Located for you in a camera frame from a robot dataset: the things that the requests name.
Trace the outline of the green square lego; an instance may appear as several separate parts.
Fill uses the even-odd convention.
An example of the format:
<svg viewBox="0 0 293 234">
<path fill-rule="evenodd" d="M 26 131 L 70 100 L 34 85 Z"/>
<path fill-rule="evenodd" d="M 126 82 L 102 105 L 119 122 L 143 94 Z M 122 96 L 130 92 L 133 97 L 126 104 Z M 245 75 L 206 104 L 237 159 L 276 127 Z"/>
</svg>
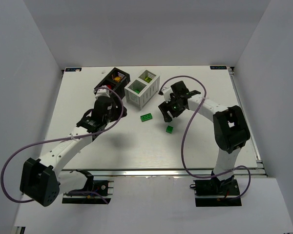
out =
<svg viewBox="0 0 293 234">
<path fill-rule="evenodd" d="M 172 132 L 173 132 L 173 127 L 168 125 L 166 128 L 166 133 L 172 134 Z"/>
</svg>

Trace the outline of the green long lego brick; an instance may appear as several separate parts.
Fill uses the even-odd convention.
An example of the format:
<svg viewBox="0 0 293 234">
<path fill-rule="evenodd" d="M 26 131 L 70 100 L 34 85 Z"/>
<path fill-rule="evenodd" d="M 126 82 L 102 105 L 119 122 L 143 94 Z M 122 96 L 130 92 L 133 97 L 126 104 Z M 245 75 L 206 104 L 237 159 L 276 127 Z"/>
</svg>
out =
<svg viewBox="0 0 293 234">
<path fill-rule="evenodd" d="M 140 116 L 141 122 L 149 121 L 149 120 L 152 120 L 152 119 L 153 119 L 153 116 L 152 116 L 151 113 L 148 113 L 148 114 Z"/>
</svg>

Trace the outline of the orange long lego brick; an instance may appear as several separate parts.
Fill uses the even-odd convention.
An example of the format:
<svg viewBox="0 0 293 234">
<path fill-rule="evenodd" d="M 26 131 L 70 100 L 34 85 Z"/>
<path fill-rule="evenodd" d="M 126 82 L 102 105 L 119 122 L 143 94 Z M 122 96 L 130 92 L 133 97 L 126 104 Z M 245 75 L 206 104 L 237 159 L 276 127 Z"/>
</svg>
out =
<svg viewBox="0 0 293 234">
<path fill-rule="evenodd" d="M 113 81 L 117 82 L 117 83 L 121 82 L 121 80 L 122 80 L 122 77 L 120 77 L 120 76 L 117 76 L 113 79 Z"/>
</svg>

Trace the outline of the lime and green lego stack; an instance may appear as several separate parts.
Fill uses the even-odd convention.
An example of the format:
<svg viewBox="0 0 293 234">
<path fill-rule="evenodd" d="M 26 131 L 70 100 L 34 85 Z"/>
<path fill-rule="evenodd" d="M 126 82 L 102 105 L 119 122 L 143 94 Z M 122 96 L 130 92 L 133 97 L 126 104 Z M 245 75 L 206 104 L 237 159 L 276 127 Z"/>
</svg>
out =
<svg viewBox="0 0 293 234">
<path fill-rule="evenodd" d="M 146 78 L 144 79 L 144 81 L 147 82 L 147 83 L 150 83 L 150 82 L 152 81 L 152 78 L 146 77 Z"/>
</svg>

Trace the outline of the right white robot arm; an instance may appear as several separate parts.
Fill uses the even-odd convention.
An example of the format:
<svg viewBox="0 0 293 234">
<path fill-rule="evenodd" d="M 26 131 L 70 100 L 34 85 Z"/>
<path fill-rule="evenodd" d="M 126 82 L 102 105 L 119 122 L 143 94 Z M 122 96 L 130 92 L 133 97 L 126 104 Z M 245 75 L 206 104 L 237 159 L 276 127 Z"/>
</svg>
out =
<svg viewBox="0 0 293 234">
<path fill-rule="evenodd" d="M 208 99 L 206 89 L 203 92 L 190 91 L 183 81 L 170 88 L 161 87 L 159 94 L 165 99 L 159 105 L 165 122 L 169 123 L 184 110 L 189 110 L 193 116 L 200 114 L 213 123 L 218 156 L 209 178 L 220 183 L 232 181 L 237 169 L 237 156 L 251 137 L 242 109 L 237 105 L 223 106 Z"/>
</svg>

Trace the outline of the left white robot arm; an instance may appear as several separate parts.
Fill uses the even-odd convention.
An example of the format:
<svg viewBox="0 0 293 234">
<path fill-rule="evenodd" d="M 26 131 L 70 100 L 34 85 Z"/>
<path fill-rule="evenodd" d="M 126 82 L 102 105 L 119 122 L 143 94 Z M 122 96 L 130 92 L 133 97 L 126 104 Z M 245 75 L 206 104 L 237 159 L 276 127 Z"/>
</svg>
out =
<svg viewBox="0 0 293 234">
<path fill-rule="evenodd" d="M 107 124 L 126 115 L 121 99 L 100 96 L 94 108 L 85 112 L 68 140 L 38 159 L 29 158 L 23 165 L 20 191 L 34 201 L 49 206 L 60 194 L 85 195 L 95 192 L 93 175 L 86 170 L 64 172 L 64 166 L 105 130 Z"/>
</svg>

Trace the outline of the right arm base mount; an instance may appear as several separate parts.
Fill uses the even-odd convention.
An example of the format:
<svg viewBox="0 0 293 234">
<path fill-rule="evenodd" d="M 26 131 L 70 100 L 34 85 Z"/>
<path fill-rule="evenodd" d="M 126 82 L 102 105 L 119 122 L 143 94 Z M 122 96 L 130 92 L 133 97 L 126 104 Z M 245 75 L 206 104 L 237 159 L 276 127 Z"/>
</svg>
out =
<svg viewBox="0 0 293 234">
<path fill-rule="evenodd" d="M 196 207 L 242 206 L 239 185 L 234 176 L 224 181 L 216 177 L 195 180 L 189 188 L 194 190 Z"/>
</svg>

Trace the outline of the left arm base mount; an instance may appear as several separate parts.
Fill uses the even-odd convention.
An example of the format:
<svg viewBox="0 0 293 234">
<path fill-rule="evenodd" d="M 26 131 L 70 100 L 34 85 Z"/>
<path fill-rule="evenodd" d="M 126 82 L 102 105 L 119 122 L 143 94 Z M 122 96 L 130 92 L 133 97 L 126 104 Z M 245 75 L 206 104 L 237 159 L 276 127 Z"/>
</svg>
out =
<svg viewBox="0 0 293 234">
<path fill-rule="evenodd" d="M 95 179 L 94 175 L 86 170 L 70 171 L 77 172 L 86 178 L 84 186 L 63 194 L 62 204 L 109 204 L 113 195 L 114 181 L 108 179 Z"/>
</svg>

